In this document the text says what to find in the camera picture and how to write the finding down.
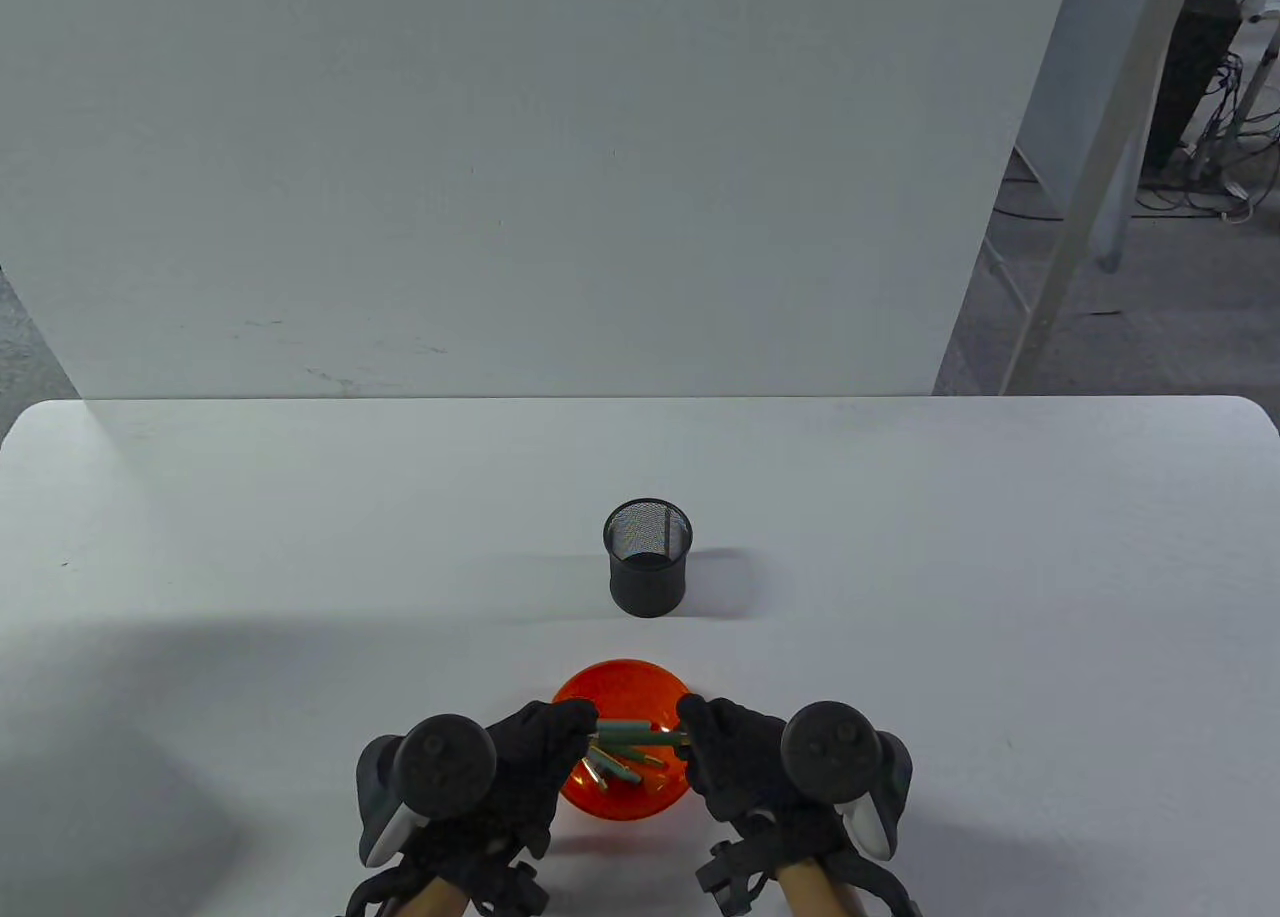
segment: white wall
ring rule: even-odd
[[[0,0],[86,396],[927,392],[1060,0]]]

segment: green marker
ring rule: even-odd
[[[591,749],[586,754],[586,759],[595,765],[595,770],[602,774],[611,774],[618,780],[625,780],[627,784],[640,784],[643,777],[636,774],[631,767],[618,763],[616,759],[609,757],[599,747],[591,745]]]
[[[594,780],[595,785],[600,788],[600,790],[609,789],[609,781],[600,776],[600,771],[595,770],[595,765],[586,759],[586,757],[582,758],[582,768],[586,771],[586,776]]]
[[[658,759],[653,756],[653,753],[645,753],[644,751],[637,751],[634,747],[626,747],[625,744],[600,744],[600,749],[611,757],[617,757],[622,761],[631,761],[632,763],[644,763],[649,767],[662,767],[663,770],[667,770],[667,761]]]
[[[680,730],[598,730],[600,747],[687,747],[689,734]]]

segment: white partition board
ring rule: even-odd
[[[694,523],[658,620],[607,590],[637,493]],[[366,740],[631,656],[900,734],[925,914],[1266,913],[1277,526],[1231,397],[40,405],[0,447],[0,912],[335,913]],[[548,913],[710,917],[724,836],[562,807]]]
[[[0,265],[86,396],[927,392],[1059,3],[0,0]]]

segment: hand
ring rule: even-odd
[[[452,820],[433,821],[413,835],[404,857],[442,873],[444,861],[503,857],[521,848],[547,853],[561,788],[586,753],[598,718],[590,701],[532,701],[489,730],[498,770],[484,799]]]
[[[835,808],[801,794],[783,770],[783,720],[724,698],[708,703],[698,694],[682,698],[676,712],[689,734],[689,747],[678,756],[687,762],[689,784],[701,794],[712,817],[732,824],[744,838],[776,829],[782,844],[800,854],[785,849],[783,857],[794,856],[794,861],[826,852],[814,847],[846,844]]]

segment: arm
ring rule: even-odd
[[[449,884],[436,877],[416,898],[403,904],[394,917],[462,917],[471,900]]]
[[[780,867],[777,877],[795,917],[867,917],[858,895],[832,884],[815,861]]]

